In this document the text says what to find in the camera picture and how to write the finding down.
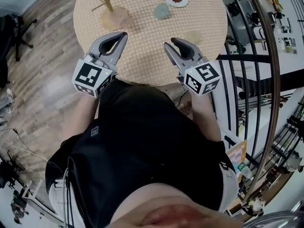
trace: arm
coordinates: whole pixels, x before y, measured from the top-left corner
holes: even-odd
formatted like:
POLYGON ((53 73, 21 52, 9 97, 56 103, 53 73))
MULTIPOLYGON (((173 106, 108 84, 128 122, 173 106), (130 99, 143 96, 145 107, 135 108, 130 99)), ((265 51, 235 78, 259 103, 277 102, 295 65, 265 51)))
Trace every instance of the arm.
POLYGON ((62 141, 83 133, 94 120, 97 107, 98 100, 96 98, 82 94, 76 108, 64 123, 62 141))
POLYGON ((198 96, 190 90, 192 98, 193 121, 204 136, 214 142, 221 141, 221 133, 215 118, 209 94, 198 96))

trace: round table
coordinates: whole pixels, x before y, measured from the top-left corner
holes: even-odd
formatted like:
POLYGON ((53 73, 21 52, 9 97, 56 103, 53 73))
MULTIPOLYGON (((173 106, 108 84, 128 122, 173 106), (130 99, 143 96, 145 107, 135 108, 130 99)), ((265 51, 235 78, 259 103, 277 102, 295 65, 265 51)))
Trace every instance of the round table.
MULTIPOLYGON (((129 35, 127 45, 118 61, 118 78, 151 86, 178 82, 178 70, 164 52, 164 42, 172 37, 183 38, 187 31, 200 31, 197 44, 204 56, 215 60, 227 34, 227 16, 222 0, 189 0, 184 8, 170 6, 168 19, 157 20, 154 8, 165 0, 111 0, 129 10, 134 24, 121 29, 129 35)), ((87 52, 100 36, 110 33, 101 25, 105 6, 91 11, 100 0, 77 0, 74 9, 74 28, 82 49, 87 52)))

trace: table top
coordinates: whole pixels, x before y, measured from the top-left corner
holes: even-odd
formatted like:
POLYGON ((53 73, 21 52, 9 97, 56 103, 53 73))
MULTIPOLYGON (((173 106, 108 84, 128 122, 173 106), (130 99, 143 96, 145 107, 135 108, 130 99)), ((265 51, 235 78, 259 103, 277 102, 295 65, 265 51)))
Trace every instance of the table top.
MULTIPOLYGON (((118 66, 121 80, 161 86, 178 82, 178 70, 166 53, 164 42, 172 37, 184 38, 188 31, 200 31, 202 40, 197 44, 204 56, 215 60, 223 48, 227 34, 227 16, 222 0, 189 0, 184 8, 170 7, 168 19, 157 20, 154 8, 165 0, 111 0, 129 10, 134 24, 121 29, 129 35, 118 66)), ((91 11, 100 0, 77 0, 74 9, 74 28, 79 44, 85 52, 100 36, 110 33, 101 25, 105 6, 91 11)))

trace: metal handrail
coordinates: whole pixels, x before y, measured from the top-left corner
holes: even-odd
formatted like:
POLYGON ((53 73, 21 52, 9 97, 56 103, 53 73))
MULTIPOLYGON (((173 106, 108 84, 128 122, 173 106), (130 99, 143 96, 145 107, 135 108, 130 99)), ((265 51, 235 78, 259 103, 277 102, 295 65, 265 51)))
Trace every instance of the metal handrail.
MULTIPOLYGON (((291 94, 287 94, 287 95, 284 95, 284 96, 281 96, 281 97, 284 97, 285 99, 289 99, 291 97, 293 93, 291 94)), ((262 100, 262 106, 263 105, 269 105, 271 103, 272 99, 271 98, 266 98, 266 99, 263 99, 262 100)), ((249 107, 256 107, 257 106, 257 101, 251 101, 249 102, 249 107)), ((244 110, 245 109, 245 103, 238 103, 238 108, 240 110, 244 110)))
POLYGON ((263 167, 265 166, 265 162, 267 159, 268 154, 271 151, 271 145, 273 143, 273 140, 275 138, 275 133, 276 133, 276 124, 277 124, 277 119, 279 116, 279 106, 280 106, 280 66, 279 66, 279 56, 278 56, 278 51, 276 48, 276 39, 273 34, 273 30, 271 27, 271 22, 269 17, 266 15, 265 11, 263 10, 263 7, 259 0, 252 0, 256 12, 260 18, 261 25, 264 30, 264 35, 267 41, 267 47, 268 47, 268 52, 269 56, 271 58, 270 61, 270 68, 271 68, 271 79, 272 79, 272 103, 271 103, 271 113, 270 113, 270 121, 269 121, 269 128, 268 128, 268 133, 267 133, 267 139, 265 143, 265 147, 263 149, 262 153, 262 160, 261 164, 257 169, 256 175, 252 181, 252 184, 245 195, 243 202, 246 202, 252 193, 259 176, 262 173, 263 167))

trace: wooden floor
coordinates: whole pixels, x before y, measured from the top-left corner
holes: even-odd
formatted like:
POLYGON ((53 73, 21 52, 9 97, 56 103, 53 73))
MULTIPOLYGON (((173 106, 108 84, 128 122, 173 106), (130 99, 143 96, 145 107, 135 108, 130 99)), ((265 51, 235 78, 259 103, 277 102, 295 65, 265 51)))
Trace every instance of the wooden floor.
MULTIPOLYGON (((75 2, 37 1, 24 15, 26 24, 38 20, 24 37, 34 48, 22 46, 20 62, 15 61, 14 50, 8 58, 9 87, 15 98, 7 127, 16 128, 26 145, 46 160, 59 148, 62 123, 80 96, 71 84, 76 62, 84 55, 73 28, 75 2)), ((183 93, 178 84, 161 90, 174 101, 183 93)), ((183 98, 185 111, 189 109, 188 99, 183 98)), ((46 162, 14 146, 26 149, 12 130, 1 132, 0 155, 8 159, 7 150, 18 155, 18 163, 25 168, 20 172, 21 181, 38 183, 44 179, 46 162)), ((44 190, 39 198, 49 206, 44 190)))

